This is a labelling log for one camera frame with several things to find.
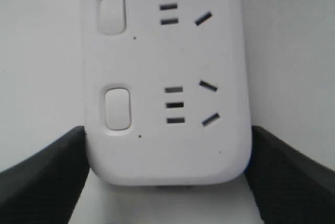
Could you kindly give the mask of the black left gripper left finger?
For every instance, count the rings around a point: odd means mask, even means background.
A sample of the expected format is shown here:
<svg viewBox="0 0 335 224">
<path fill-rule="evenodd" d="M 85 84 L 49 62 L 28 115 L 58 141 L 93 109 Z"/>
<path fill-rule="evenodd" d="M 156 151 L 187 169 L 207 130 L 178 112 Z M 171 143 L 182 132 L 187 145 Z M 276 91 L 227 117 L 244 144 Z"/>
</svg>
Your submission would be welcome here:
<svg viewBox="0 0 335 224">
<path fill-rule="evenodd" d="M 77 126 L 1 172 L 1 223 L 69 223 L 90 166 Z"/>
</svg>

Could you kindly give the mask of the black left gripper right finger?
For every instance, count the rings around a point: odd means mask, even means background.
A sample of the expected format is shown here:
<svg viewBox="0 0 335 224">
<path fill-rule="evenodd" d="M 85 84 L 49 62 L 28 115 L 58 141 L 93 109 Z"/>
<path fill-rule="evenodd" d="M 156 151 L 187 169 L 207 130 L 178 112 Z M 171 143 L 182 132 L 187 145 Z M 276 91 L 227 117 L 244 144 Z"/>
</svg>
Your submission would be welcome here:
<svg viewBox="0 0 335 224">
<path fill-rule="evenodd" d="M 260 126 L 244 174 L 264 223 L 334 223 L 334 171 Z"/>
</svg>

